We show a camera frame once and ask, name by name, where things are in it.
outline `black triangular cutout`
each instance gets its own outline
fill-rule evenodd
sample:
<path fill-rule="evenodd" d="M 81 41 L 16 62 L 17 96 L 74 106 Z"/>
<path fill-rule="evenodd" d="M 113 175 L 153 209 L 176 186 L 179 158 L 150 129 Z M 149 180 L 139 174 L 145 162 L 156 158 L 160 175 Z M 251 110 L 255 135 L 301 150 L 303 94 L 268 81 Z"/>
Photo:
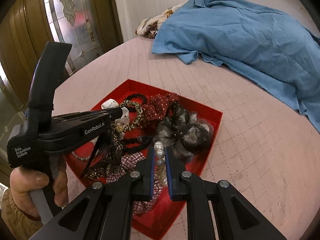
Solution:
<path fill-rule="evenodd" d="M 80 222 L 89 204 L 89 201 L 89 198 L 84 198 L 81 202 L 78 203 L 78 205 L 70 210 L 70 212 L 65 214 L 63 218 L 59 220 L 58 224 L 64 228 L 76 232 L 79 228 Z"/>
<path fill-rule="evenodd" d="M 246 209 L 236 196 L 231 197 L 231 202 L 242 230 L 246 230 L 259 224 L 258 219 Z"/>

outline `human hand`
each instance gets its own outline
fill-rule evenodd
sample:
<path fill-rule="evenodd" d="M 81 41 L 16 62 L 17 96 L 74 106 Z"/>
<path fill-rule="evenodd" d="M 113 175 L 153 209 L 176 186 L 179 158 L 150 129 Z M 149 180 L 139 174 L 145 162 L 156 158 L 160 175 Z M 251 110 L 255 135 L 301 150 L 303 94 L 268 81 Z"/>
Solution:
<path fill-rule="evenodd" d="M 59 173 L 53 182 L 55 192 L 54 202 L 57 206 L 65 207 L 68 205 L 68 178 L 67 164 L 64 156 L 61 156 L 58 163 Z M 10 187 L 12 198 L 17 207 L 29 218 L 39 220 L 40 216 L 34 205 L 29 191 L 41 189 L 47 186 L 49 177 L 39 171 L 29 170 L 22 166 L 15 168 L 10 175 Z"/>

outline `black hair tie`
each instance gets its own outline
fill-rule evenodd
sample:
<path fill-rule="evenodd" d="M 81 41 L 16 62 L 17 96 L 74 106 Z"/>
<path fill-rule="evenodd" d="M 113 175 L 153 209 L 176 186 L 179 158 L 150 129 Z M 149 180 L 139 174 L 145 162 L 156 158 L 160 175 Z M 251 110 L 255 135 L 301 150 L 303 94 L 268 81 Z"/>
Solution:
<path fill-rule="evenodd" d="M 141 98 L 142 99 L 142 103 L 141 105 L 145 105 L 147 103 L 147 97 L 145 95 L 142 94 L 132 94 L 126 97 L 125 100 L 131 101 L 134 98 Z M 136 111 L 136 109 L 134 107 L 131 106 L 127 106 L 127 109 L 129 110 L 130 113 L 134 113 Z"/>
<path fill-rule="evenodd" d="M 147 149 L 150 143 L 152 142 L 152 136 L 149 135 L 139 135 L 137 138 L 123 139 L 120 143 L 123 145 L 123 153 L 134 154 L 141 152 L 144 149 Z M 127 144 L 140 143 L 138 146 L 127 148 Z"/>

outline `brown sleeve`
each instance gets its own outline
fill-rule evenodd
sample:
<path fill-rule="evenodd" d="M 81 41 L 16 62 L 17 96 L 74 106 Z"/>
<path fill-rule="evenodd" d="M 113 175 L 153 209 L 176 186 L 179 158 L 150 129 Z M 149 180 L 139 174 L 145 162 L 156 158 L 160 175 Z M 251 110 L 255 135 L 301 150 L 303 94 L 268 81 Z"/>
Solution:
<path fill-rule="evenodd" d="M 17 240 L 28 240 L 42 227 L 41 221 L 28 218 L 13 201 L 11 190 L 4 192 L 1 217 Z"/>

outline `round table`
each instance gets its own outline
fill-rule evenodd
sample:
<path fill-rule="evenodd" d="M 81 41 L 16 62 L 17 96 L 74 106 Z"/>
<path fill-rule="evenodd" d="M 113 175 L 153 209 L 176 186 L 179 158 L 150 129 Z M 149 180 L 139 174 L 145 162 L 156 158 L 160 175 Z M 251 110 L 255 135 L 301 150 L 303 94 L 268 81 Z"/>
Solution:
<path fill-rule="evenodd" d="M 254 83 L 198 59 L 151 54 L 152 40 L 127 41 L 60 85 L 54 115 L 87 111 L 126 79 L 223 112 L 202 178 L 229 180 L 288 240 L 298 240 L 320 207 L 320 135 L 308 119 Z M 70 198 L 84 188 L 72 172 Z M 187 239 L 186 209 L 164 239 Z M 133 240 L 149 239 L 132 230 Z"/>

